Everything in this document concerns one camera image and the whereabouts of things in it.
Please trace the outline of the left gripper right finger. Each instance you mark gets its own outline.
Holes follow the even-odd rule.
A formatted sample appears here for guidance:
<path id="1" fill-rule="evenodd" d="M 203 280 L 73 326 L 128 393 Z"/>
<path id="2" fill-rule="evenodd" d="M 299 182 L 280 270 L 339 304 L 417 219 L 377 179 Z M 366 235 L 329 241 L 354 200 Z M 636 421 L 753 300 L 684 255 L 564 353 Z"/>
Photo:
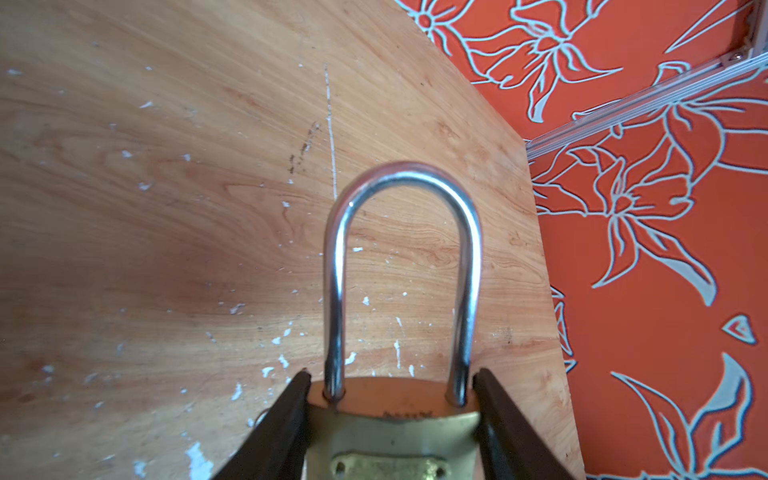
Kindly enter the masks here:
<path id="1" fill-rule="evenodd" d="M 473 376 L 481 414 L 477 441 L 487 479 L 571 479 L 496 376 L 487 368 Z"/>

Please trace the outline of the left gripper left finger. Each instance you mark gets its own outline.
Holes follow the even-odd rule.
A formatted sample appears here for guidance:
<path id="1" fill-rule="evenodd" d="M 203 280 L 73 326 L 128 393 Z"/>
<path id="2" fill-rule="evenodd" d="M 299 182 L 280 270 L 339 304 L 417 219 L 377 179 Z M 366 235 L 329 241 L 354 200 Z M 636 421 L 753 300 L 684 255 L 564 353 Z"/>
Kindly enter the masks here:
<path id="1" fill-rule="evenodd" d="M 301 479 L 309 443 L 311 375 L 297 373 L 214 479 Z"/>

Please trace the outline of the large brass padlock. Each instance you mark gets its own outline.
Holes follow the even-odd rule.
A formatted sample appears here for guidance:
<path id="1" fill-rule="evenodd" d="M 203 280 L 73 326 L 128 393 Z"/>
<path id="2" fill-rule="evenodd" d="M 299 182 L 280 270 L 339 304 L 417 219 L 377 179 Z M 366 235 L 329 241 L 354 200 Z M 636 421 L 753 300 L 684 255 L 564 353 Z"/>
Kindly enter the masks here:
<path id="1" fill-rule="evenodd" d="M 440 197 L 459 233 L 458 281 L 445 383 L 415 377 L 345 376 L 345 280 L 352 220 L 387 188 L 415 186 Z M 324 239 L 324 375 L 307 397 L 310 479 L 472 478 L 477 400 L 468 386 L 482 267 L 481 224 L 468 193 L 447 173 L 394 162 L 358 176 L 337 199 Z"/>

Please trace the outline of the aluminium frame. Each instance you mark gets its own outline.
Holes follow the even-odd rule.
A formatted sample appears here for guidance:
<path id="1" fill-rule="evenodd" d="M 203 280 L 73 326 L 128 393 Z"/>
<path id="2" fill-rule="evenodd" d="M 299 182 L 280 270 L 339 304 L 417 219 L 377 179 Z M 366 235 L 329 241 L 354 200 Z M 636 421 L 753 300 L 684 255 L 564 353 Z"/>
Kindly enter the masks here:
<path id="1" fill-rule="evenodd" d="M 754 1 L 747 17 L 749 30 L 741 45 L 714 60 L 676 75 L 655 86 L 595 109 L 529 142 L 528 158 L 533 160 L 585 137 L 609 129 L 719 83 L 738 77 L 767 63 L 767 3 Z"/>

